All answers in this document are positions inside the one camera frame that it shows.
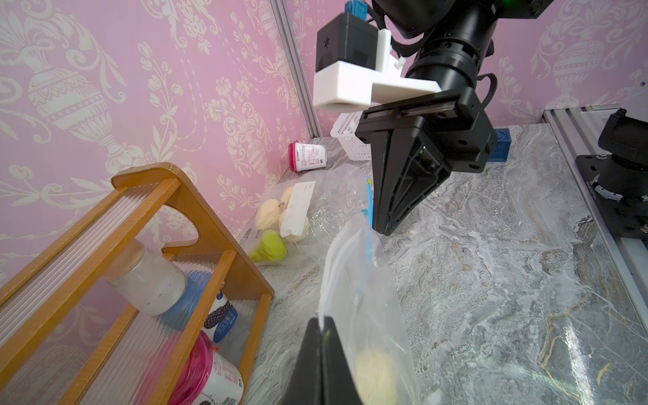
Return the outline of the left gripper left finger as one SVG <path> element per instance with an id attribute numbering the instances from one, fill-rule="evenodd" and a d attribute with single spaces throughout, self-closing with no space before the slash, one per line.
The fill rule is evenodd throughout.
<path id="1" fill-rule="evenodd" d="M 324 318 L 322 326 L 317 318 L 311 318 L 307 322 L 295 368 L 281 404 L 324 405 L 326 403 L 322 360 L 322 340 L 326 322 L 327 317 Z"/>

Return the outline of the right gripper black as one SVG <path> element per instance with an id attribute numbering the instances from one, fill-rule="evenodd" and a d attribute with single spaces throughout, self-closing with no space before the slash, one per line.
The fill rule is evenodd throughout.
<path id="1" fill-rule="evenodd" d="M 471 87 L 371 107 L 355 136 L 371 142 L 373 229 L 391 235 L 452 171 L 481 173 L 498 138 Z"/>

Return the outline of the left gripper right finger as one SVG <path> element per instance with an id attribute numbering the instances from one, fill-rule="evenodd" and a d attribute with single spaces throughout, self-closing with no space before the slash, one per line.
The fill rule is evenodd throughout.
<path id="1" fill-rule="evenodd" d="M 322 399 L 326 405 L 361 405 L 339 333 L 332 317 L 322 332 Z"/>

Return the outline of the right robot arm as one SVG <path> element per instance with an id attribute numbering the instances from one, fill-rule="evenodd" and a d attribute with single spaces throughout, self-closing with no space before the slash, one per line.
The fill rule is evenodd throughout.
<path id="1" fill-rule="evenodd" d="M 485 112 L 497 78 L 481 101 L 479 69 L 494 54 L 498 20 L 536 19 L 548 1 L 374 1 L 380 26 L 391 20 L 401 35 L 420 41 L 399 45 L 414 53 L 409 79 L 435 81 L 440 92 L 379 102 L 363 111 L 356 136 L 371 147 L 372 227 L 389 236 L 454 171 L 481 173 L 498 137 Z"/>

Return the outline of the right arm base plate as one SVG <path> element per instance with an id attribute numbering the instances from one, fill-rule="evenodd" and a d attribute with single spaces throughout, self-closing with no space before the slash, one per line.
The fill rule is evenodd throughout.
<path id="1" fill-rule="evenodd" d="M 580 175 L 613 236 L 647 239 L 647 123 L 618 109 L 598 140 L 603 155 L 576 157 Z"/>

